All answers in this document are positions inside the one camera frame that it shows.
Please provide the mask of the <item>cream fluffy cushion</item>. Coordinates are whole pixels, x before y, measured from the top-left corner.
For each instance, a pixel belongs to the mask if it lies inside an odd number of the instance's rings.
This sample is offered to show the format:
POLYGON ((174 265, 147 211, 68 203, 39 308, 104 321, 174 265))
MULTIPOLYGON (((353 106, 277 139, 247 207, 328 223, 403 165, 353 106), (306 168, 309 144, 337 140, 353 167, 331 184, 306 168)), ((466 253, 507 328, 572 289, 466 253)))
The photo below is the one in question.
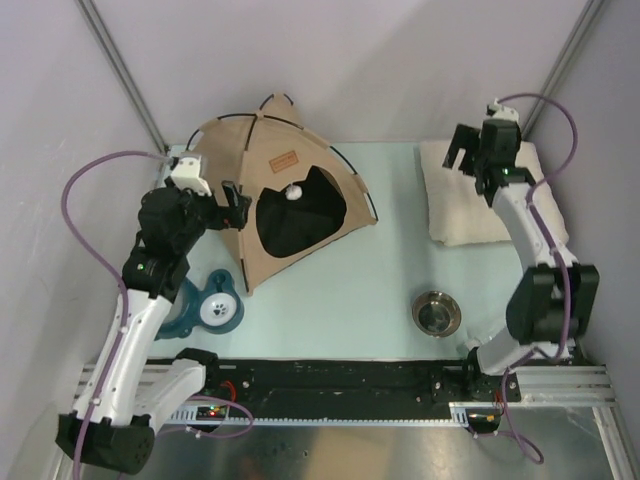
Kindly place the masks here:
MULTIPOLYGON (((510 242, 502 221, 487 206, 484 198, 477 195, 474 178, 442 166, 449 145, 449 140, 419 144, 431 239, 448 247, 510 242)), ((528 168, 535 180, 543 177, 533 143, 521 144, 516 166, 528 168)), ((550 230, 562 243, 568 243, 569 233, 551 188, 548 185, 540 187, 534 200, 550 230)))

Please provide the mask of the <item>beige fabric pet tent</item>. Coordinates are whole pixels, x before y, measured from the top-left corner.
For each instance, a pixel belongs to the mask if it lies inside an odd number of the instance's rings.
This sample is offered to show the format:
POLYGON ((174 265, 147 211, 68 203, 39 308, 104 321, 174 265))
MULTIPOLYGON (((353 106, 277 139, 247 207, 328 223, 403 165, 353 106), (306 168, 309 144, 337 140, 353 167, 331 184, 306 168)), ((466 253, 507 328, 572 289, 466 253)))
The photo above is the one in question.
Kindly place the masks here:
MULTIPOLYGON (((296 112, 288 114, 287 118, 304 126, 293 99, 285 95, 296 112)), ((257 232, 265 251, 262 263, 269 267, 269 271, 264 271, 265 279, 260 284, 330 243, 369 226, 346 220, 345 200, 317 169, 311 169, 306 180, 297 185, 303 189, 302 198, 297 201, 288 201, 285 190, 280 193, 267 191, 258 200, 257 232)), ((216 199, 224 203, 226 199, 220 186, 221 183, 210 187, 216 199)), ((247 291, 240 257, 241 232, 229 229, 220 235, 240 268, 247 291)))

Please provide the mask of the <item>black tent pole front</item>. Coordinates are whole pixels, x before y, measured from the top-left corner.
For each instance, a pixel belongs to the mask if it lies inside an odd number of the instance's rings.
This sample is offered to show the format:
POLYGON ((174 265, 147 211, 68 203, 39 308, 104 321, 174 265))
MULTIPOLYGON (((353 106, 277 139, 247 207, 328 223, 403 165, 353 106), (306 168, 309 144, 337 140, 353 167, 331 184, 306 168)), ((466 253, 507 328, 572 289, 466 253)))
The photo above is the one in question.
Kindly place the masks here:
POLYGON ((272 95, 257 111, 262 117, 256 119, 242 156, 239 177, 242 193, 252 199, 249 222, 239 234, 241 264, 249 295, 265 279, 264 271, 269 271, 262 263, 265 251, 257 232, 257 203, 264 188, 280 191, 284 186, 284 181, 276 176, 286 169, 285 160, 293 147, 287 141, 289 125, 279 119, 287 120, 291 113, 296 114, 295 108, 285 94, 272 95))

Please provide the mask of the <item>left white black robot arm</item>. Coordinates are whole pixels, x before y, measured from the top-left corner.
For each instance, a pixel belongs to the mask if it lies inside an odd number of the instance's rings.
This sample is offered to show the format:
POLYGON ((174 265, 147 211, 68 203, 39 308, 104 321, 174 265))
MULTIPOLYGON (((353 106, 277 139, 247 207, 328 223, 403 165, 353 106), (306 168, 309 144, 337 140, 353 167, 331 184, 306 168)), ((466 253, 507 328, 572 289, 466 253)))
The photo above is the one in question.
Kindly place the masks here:
POLYGON ((175 183, 142 197, 135 245, 115 275, 119 297, 106 343, 71 412, 58 418, 56 443, 72 459, 75 476, 84 464, 137 474, 171 415, 194 394, 209 399, 220 391, 220 372, 195 358, 173 361, 146 390, 139 383, 189 272, 188 253, 206 231, 247 223, 250 198, 231 181, 222 188, 224 205, 175 183))

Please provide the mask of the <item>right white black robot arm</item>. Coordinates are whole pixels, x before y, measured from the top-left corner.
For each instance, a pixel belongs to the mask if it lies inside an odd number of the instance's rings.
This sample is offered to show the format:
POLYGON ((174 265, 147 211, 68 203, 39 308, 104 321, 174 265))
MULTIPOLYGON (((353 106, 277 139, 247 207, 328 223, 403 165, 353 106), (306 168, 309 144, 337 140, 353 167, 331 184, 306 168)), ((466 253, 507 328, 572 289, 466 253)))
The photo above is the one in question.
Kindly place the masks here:
POLYGON ((540 182, 516 164, 521 144, 518 123, 493 116, 479 128, 457 125, 443 161, 473 178, 476 193, 506 227, 523 272, 505 327, 468 354, 462 388, 476 401, 496 392, 497 376, 530 360, 563 360, 569 342, 587 332, 600 282, 597 268, 580 263, 552 233, 535 203, 540 182))

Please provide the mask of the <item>steel pet bowl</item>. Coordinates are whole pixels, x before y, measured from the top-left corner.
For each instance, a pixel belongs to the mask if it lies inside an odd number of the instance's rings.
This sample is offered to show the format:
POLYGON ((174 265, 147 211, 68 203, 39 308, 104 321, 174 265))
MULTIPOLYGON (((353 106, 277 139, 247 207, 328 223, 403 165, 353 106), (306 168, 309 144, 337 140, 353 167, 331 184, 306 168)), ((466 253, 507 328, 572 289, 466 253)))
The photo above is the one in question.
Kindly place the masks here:
POLYGON ((455 299, 437 290, 418 295, 412 303, 411 313, 418 329, 435 338, 453 335, 462 320, 461 309, 455 299))

